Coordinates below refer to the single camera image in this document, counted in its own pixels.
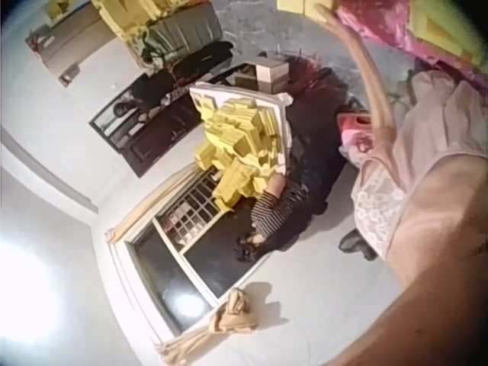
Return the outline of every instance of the white window frame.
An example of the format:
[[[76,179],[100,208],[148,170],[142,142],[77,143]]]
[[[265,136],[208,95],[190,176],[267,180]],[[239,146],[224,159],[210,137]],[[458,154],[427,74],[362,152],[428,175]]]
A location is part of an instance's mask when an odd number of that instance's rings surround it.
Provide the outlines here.
[[[176,189],[170,197],[163,198],[151,210],[148,210],[148,212],[146,212],[140,220],[122,238],[120,238],[120,240],[115,244],[108,244],[118,280],[124,289],[130,307],[133,309],[132,316],[137,322],[144,323],[148,335],[155,345],[174,339],[174,337],[179,335],[179,332],[171,325],[170,314],[166,312],[161,300],[157,297],[156,292],[151,289],[152,285],[148,279],[141,274],[139,260],[136,258],[132,243],[136,241],[137,237],[148,227],[148,225],[154,225],[153,219],[156,216],[172,207],[172,205],[177,200],[181,199],[182,195],[185,194],[185,192],[201,177],[202,174],[198,174],[197,177],[190,177],[186,182],[182,183],[180,188]],[[220,176],[218,174],[213,177],[215,180],[219,178]],[[206,225],[206,230],[200,234],[200,237],[203,236],[222,216],[223,214],[219,212],[217,216]],[[159,222],[157,222],[157,225],[155,226],[156,230],[158,230],[159,227],[158,232],[160,235],[165,234],[164,230],[162,230],[159,225]],[[163,242],[166,245],[170,243],[167,239],[163,239]],[[270,255],[271,253],[268,253],[263,256],[233,286],[242,286],[242,284],[248,280],[249,276],[251,276]],[[181,257],[181,253],[180,255],[175,256],[177,262],[180,260],[177,258]],[[181,259],[181,263],[186,266],[188,262],[185,263],[185,261],[186,259]],[[230,288],[225,294],[217,298],[205,283],[201,283],[203,280],[201,280],[200,276],[190,268],[191,266],[188,264],[186,269],[188,278],[195,284],[195,287],[201,292],[202,296],[204,296],[213,309],[200,321],[185,330],[185,332],[190,332],[191,330],[206,324],[209,318],[218,310],[219,306],[225,303],[231,290]]]

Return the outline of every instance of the bright light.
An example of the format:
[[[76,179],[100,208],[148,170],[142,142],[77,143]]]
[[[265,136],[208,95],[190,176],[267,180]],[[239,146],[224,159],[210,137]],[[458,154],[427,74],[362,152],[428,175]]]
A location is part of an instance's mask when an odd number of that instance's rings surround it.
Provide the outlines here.
[[[11,246],[0,248],[0,337],[32,342],[56,325],[58,303],[43,263]]]
[[[204,312],[205,304],[199,297],[182,295],[176,300],[176,307],[184,316],[196,318]]]

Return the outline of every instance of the dark wooden cabinet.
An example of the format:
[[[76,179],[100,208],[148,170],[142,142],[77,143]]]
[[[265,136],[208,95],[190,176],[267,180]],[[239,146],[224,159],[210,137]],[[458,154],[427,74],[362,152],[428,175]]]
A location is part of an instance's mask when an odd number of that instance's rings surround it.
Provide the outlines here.
[[[200,113],[190,95],[183,95],[141,128],[120,152],[136,175],[141,177],[200,121]]]

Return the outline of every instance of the cream fabric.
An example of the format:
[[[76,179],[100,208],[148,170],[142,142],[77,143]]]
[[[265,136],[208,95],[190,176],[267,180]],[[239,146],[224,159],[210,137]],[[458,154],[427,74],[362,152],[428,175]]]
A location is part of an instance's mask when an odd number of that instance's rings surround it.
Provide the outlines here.
[[[486,192],[483,182],[486,183],[488,114],[480,95],[466,82],[455,86],[448,75],[438,71],[419,73],[413,78],[413,87],[419,103],[407,114],[394,143],[375,146],[364,160],[352,192],[356,225],[382,258],[387,258],[394,242],[409,240],[403,234],[415,235],[417,242],[425,242],[421,237],[429,237],[431,242],[446,239],[444,235],[429,235],[429,228],[422,225],[419,217],[432,225],[431,231],[442,227],[439,234],[453,233],[464,225],[472,197],[483,199]],[[461,156],[470,159],[463,159],[460,165]],[[465,173],[461,180],[455,178],[454,167]],[[430,187],[424,185],[427,178]],[[432,185],[442,192],[432,190]],[[426,197],[424,190],[429,190],[430,197],[437,201]],[[412,227],[402,215],[420,197],[429,206],[422,205],[415,215],[411,213],[409,220],[417,223],[417,227]],[[474,214],[484,215],[478,211]],[[428,215],[438,221],[433,223]],[[410,232],[404,232],[400,224],[408,226]],[[488,221],[484,228],[476,228],[480,235],[486,233],[487,225]],[[421,226],[425,229],[422,235]]]
[[[174,194],[179,192],[188,180],[195,177],[199,172],[201,172],[200,168],[193,162],[161,183],[159,187],[133,208],[119,224],[105,233],[107,242],[109,244],[118,242],[149,210],[161,203],[161,200],[169,200]]]
[[[188,355],[214,335],[248,333],[257,326],[257,317],[251,311],[247,294],[239,288],[233,288],[227,302],[211,317],[208,327],[180,335],[173,341],[160,345],[157,351],[168,365],[185,364]]]

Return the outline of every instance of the pink fabric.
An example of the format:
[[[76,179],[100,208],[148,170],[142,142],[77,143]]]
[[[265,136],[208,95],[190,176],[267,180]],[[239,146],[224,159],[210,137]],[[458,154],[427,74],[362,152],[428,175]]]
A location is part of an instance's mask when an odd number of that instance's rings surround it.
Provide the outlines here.
[[[352,27],[363,38],[405,50],[432,65],[443,61],[459,69],[483,94],[488,89],[488,75],[459,57],[416,38],[406,28],[409,0],[342,0],[338,14],[344,24]]]

